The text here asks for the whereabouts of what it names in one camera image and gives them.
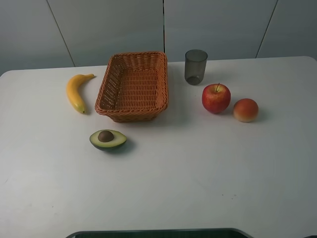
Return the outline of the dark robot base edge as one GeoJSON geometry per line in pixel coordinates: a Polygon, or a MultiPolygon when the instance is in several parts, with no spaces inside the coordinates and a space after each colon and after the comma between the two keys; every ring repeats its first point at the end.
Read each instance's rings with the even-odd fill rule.
{"type": "Polygon", "coordinates": [[[80,231],[68,238],[251,238],[243,231],[233,228],[219,229],[171,229],[127,231],[80,231]]]}

